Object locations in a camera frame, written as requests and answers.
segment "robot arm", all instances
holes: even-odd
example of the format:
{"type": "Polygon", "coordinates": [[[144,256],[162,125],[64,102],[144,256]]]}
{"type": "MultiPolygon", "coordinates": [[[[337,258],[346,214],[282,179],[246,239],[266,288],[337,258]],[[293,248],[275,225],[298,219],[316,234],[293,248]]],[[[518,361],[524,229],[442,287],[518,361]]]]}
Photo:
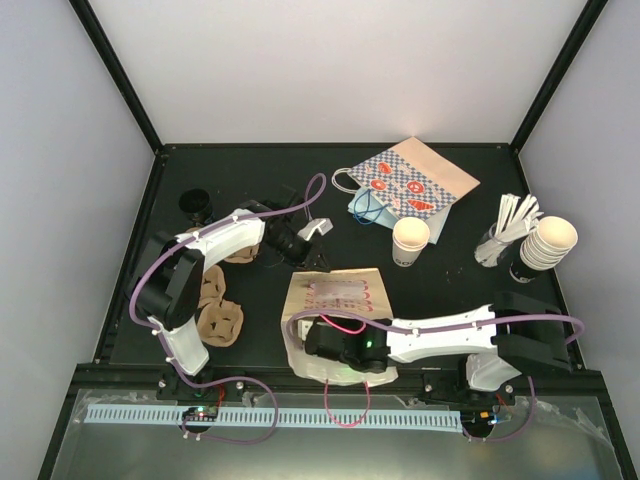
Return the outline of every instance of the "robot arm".
{"type": "MultiPolygon", "coordinates": [[[[453,331],[418,335],[419,328],[469,324],[514,314],[555,313],[557,309],[515,294],[501,294],[496,302],[459,315],[423,319],[378,320],[415,334],[387,332],[372,326],[357,335],[339,331],[321,317],[298,322],[297,335],[309,355],[339,361],[361,372],[380,373],[390,363],[456,355],[461,359],[460,378],[464,389],[493,392],[520,374],[570,370],[562,327],[549,322],[482,325],[453,331]]],[[[357,320],[332,317],[330,320],[350,330],[357,320]]]]}
{"type": "MultiPolygon", "coordinates": [[[[289,197],[289,202],[295,204],[301,199],[294,195],[289,197]]],[[[162,333],[160,338],[166,341],[175,360],[189,375],[197,374],[209,360],[209,353],[196,328],[200,285],[208,268],[238,250],[264,241],[289,264],[329,271],[317,241],[332,228],[329,219],[307,222],[306,217],[298,212],[266,220],[242,218],[252,213],[271,211],[268,206],[254,201],[243,207],[229,215],[232,222],[217,229],[204,227],[175,237],[165,233],[154,235],[141,255],[128,288],[131,295],[142,275],[162,253],[178,242],[195,237],[154,272],[142,288],[136,304],[141,316],[158,327],[154,334],[162,333]]]]}

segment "white paper cup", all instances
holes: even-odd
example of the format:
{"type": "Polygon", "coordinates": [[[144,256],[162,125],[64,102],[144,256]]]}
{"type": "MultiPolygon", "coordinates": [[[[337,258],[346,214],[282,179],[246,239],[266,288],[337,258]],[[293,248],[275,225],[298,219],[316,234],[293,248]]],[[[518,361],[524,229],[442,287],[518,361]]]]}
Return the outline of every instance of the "white paper cup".
{"type": "Polygon", "coordinates": [[[536,270],[539,272],[542,272],[544,270],[549,270],[553,267],[555,267],[557,265],[558,262],[556,263],[544,263],[544,262],[540,262],[538,260],[536,260],[535,258],[532,258],[526,251],[524,243],[522,244],[522,246],[520,247],[520,260],[522,260],[522,262],[529,268],[531,268],[532,270],[536,270]]]}
{"type": "Polygon", "coordinates": [[[564,258],[564,255],[560,257],[551,257],[540,254],[535,250],[532,250],[531,247],[524,242],[521,247],[521,255],[523,255],[530,263],[535,263],[538,267],[548,267],[552,268],[556,266],[560,260],[564,258]]]}
{"type": "Polygon", "coordinates": [[[578,232],[560,217],[544,217],[533,232],[536,245],[548,253],[567,253],[578,243],[578,232]]]}
{"type": "Polygon", "coordinates": [[[393,227],[393,261],[401,267],[410,267],[429,241],[429,226],[415,217],[405,217],[393,227]]]}
{"type": "Polygon", "coordinates": [[[525,250],[527,251],[527,253],[529,253],[529,256],[535,257],[538,260],[540,260],[542,262],[547,262],[547,263],[559,262],[560,260],[562,260],[565,257],[565,255],[567,253],[569,253],[569,252],[548,253],[548,252],[540,249],[539,246],[534,241],[532,241],[531,239],[525,240],[523,245],[524,245],[525,250]]]}

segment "paper bag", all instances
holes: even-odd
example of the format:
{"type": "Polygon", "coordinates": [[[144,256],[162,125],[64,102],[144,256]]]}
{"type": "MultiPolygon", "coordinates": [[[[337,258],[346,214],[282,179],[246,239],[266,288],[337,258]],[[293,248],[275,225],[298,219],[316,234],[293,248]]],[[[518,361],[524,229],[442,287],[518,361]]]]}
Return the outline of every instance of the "paper bag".
{"type": "Polygon", "coordinates": [[[377,268],[338,270],[331,273],[294,273],[289,284],[280,326],[289,365],[299,377],[322,383],[328,380],[331,385],[367,382],[369,386],[382,385],[398,378],[395,367],[389,367],[383,373],[362,373],[340,362],[307,355],[288,336],[286,324],[293,314],[312,308],[342,310],[357,313],[372,320],[393,318],[387,292],[377,268]]]}
{"type": "Polygon", "coordinates": [[[425,221],[480,183],[415,137],[356,165],[349,175],[395,217],[425,221]]]}

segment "white cable tray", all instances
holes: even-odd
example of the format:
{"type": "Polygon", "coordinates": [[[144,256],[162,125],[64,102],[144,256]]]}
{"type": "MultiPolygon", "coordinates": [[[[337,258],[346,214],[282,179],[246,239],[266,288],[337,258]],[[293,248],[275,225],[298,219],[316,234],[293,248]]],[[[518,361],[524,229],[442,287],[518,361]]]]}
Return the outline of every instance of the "white cable tray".
{"type": "MultiPolygon", "coordinates": [[[[85,423],[133,425],[179,425],[182,414],[190,407],[172,405],[89,405],[85,423]]],[[[362,411],[334,409],[333,416],[342,423],[352,423],[362,411]]],[[[268,427],[273,422],[272,408],[221,407],[215,422],[189,421],[187,425],[218,427],[268,427]]],[[[280,408],[278,427],[340,428],[323,408],[280,408]]],[[[430,410],[370,410],[356,428],[377,430],[436,430],[462,432],[460,413],[430,410]]]]}

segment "black table surface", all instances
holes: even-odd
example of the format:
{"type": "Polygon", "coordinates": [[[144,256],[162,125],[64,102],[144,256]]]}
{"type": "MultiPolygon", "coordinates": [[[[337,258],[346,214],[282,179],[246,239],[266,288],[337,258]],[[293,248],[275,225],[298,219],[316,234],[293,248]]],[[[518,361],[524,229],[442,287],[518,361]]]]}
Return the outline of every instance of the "black table surface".
{"type": "MultiPolygon", "coordinates": [[[[311,177],[322,172],[327,175],[327,188],[311,211],[314,217],[329,217],[334,225],[323,238],[327,260],[334,270],[378,268],[396,317],[464,312],[492,303],[499,291],[562,305],[553,273],[519,284],[509,276],[509,259],[496,268],[484,268],[473,257],[478,240],[496,220],[500,196],[526,193],[518,159],[504,146],[434,146],[480,185],[453,205],[437,245],[429,244],[412,267],[396,266],[391,258],[391,230],[358,224],[347,212],[352,197],[329,182],[337,168],[356,165],[388,146],[173,147],[144,232],[145,243],[157,231],[177,234],[191,226],[178,209],[178,198],[186,190],[201,187],[209,191],[214,213],[221,218],[246,200],[277,196],[281,184],[304,192],[311,177]]],[[[277,264],[279,257],[264,250],[251,264],[220,263],[227,284],[225,299],[242,306],[245,320],[234,345],[208,347],[213,366],[288,368],[279,322],[294,269],[277,264]]],[[[164,363],[158,340],[148,329],[131,322],[126,309],[119,314],[118,325],[111,363],[164,363]]],[[[405,368],[436,364],[431,359],[405,368]]]]}

